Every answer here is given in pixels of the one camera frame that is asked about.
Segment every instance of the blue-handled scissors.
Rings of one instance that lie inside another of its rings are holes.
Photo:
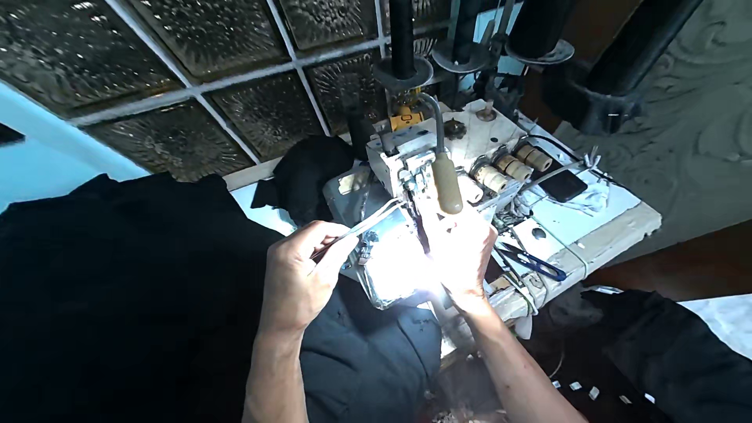
[[[559,269],[558,267],[551,266],[549,263],[546,263],[536,256],[520,250],[514,245],[507,244],[506,242],[503,242],[502,245],[504,245],[504,248],[509,251],[502,250],[501,248],[497,248],[496,250],[500,254],[504,254],[506,257],[509,257],[510,260],[519,263],[530,270],[535,270],[536,272],[542,274],[543,276],[547,276],[554,281],[561,282],[566,279],[566,273],[564,273],[564,271]]]

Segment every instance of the hand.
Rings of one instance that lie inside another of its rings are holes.
[[[498,233],[475,210],[439,220],[437,209],[419,205],[431,257],[455,305],[468,311],[485,304],[483,279]]]
[[[319,263],[311,256],[348,230],[340,224],[313,221],[269,247],[259,332],[302,335],[332,296],[339,269],[358,237],[337,241]]]

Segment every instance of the dark fabric pile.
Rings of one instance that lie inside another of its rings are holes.
[[[330,221],[324,184],[353,167],[355,151],[339,137],[310,136],[293,145],[274,168],[274,178],[259,181],[251,208],[270,205],[287,210],[298,226]]]
[[[589,421],[752,421],[752,361],[698,315],[656,293],[580,291],[543,308],[525,346],[549,374],[565,352],[552,380]]]
[[[218,176],[101,175],[11,205],[0,215],[0,421],[237,423],[266,249],[281,238]],[[349,279],[303,342],[314,423],[411,421],[438,370],[430,312],[379,312]]]
[[[752,361],[695,313],[657,293],[583,292],[604,312],[603,353],[673,421],[752,421]]]

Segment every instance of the blue wall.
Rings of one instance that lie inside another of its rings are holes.
[[[512,7],[512,15],[509,19],[509,25],[507,26],[507,34],[512,30],[512,26],[514,25],[514,21],[517,20],[517,15],[520,13],[520,9],[522,8],[522,3],[517,3]],[[502,19],[502,12],[504,11],[504,6],[502,6],[501,9],[499,9],[499,20]],[[479,43],[481,42],[481,39],[483,38],[483,33],[486,30],[486,26],[488,25],[488,22],[493,20],[493,15],[496,13],[496,9],[493,9],[491,11],[485,11],[482,14],[478,14],[478,18],[475,20],[475,36],[473,37],[473,41]],[[523,65],[521,62],[517,61],[516,59],[512,59],[509,56],[502,56],[499,58],[499,72],[505,72],[508,74],[513,75],[520,75],[522,74],[522,70],[525,68],[525,65]],[[468,88],[472,87],[472,84],[475,83],[475,78],[473,77],[473,74],[465,76],[459,83],[459,88],[461,90],[467,90]]]
[[[148,175],[2,82],[0,122],[26,135],[0,146],[0,212],[12,202],[65,195],[100,173],[118,181]]]

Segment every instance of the white rag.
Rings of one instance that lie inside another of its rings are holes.
[[[550,201],[566,208],[573,208],[588,216],[594,216],[608,205],[608,182],[601,180],[590,184],[580,195],[568,202],[558,202],[550,198],[539,185],[535,185],[524,193],[514,198],[514,208],[518,215],[529,215],[530,209],[538,201]]]

